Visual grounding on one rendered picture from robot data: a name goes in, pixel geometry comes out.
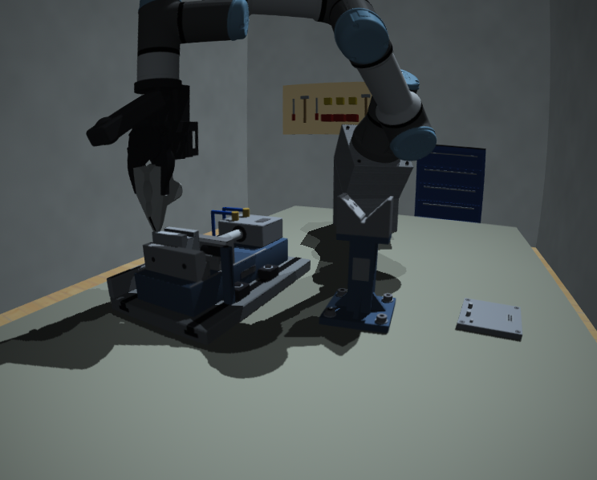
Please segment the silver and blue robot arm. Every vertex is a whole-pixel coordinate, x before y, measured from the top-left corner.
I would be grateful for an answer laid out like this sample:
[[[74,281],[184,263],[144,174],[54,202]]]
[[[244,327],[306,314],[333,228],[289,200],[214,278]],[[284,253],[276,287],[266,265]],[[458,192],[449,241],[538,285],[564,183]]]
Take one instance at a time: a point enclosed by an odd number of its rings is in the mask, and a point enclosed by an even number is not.
[[[387,28],[367,0],[140,0],[137,81],[179,79],[180,44],[244,39],[252,14],[313,18],[332,26],[338,48],[372,94],[351,138],[363,157],[417,161],[434,150],[436,133],[416,94],[420,82],[400,69]],[[113,144],[165,105],[161,91],[142,95],[98,120],[87,138],[92,146]]]

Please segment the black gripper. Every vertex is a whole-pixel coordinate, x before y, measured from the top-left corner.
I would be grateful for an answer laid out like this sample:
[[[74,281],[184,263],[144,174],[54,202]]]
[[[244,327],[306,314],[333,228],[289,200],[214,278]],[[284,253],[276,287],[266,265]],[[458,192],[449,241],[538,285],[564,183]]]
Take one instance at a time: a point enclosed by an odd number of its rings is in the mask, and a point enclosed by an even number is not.
[[[161,230],[167,205],[183,193],[182,184],[172,176],[175,160],[198,156],[198,122],[187,122],[189,85],[170,78],[134,83],[136,94],[157,91],[161,91],[166,105],[132,128],[127,147],[128,175],[153,231]],[[149,160],[151,164],[146,166]]]

